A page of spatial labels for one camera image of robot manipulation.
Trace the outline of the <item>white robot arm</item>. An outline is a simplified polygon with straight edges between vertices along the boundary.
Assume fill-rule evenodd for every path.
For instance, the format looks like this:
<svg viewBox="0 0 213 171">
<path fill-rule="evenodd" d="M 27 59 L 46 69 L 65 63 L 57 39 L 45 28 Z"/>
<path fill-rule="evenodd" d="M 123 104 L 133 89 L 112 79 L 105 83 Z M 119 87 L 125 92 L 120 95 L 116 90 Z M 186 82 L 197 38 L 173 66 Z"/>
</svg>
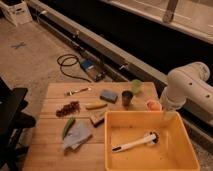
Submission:
<svg viewBox="0 0 213 171">
<path fill-rule="evenodd" d="M 209 77 L 210 69 L 203 62 L 172 69 L 167 74 L 167 86 L 160 97 L 163 110 L 178 110 L 189 99 L 213 115 L 213 87 L 206 83 Z"/>
</svg>

